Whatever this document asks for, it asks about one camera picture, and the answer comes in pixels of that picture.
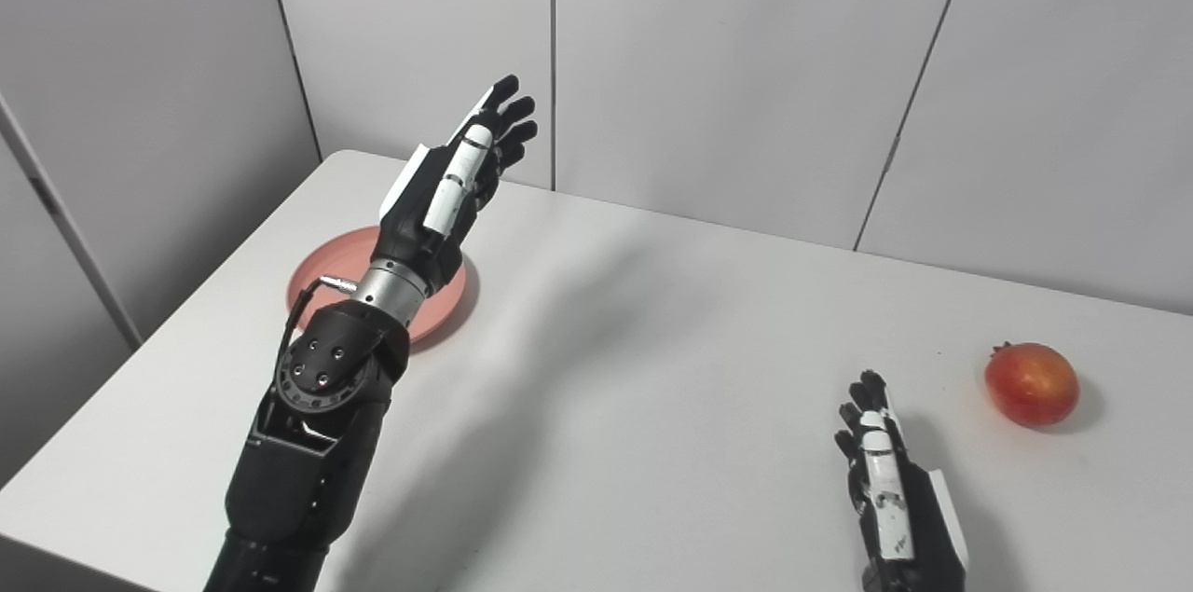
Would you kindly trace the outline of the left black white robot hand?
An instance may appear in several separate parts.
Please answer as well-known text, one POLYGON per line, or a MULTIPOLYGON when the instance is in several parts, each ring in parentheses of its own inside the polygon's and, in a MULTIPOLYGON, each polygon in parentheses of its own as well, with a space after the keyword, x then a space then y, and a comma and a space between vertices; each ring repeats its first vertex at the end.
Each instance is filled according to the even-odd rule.
POLYGON ((536 101, 519 90, 515 74, 500 78, 446 141, 415 147, 382 201, 371 259, 408 270, 426 296, 455 278, 474 221, 540 132, 536 101))

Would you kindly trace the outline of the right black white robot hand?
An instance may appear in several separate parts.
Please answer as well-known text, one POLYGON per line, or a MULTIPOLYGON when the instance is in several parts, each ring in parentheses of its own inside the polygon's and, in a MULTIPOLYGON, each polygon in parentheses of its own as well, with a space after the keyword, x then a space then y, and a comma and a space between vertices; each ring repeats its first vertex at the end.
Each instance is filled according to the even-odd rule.
POLYGON ((869 557, 865 591, 963 591, 968 542, 947 480, 909 456, 886 380, 864 370, 839 406, 834 434, 869 557))

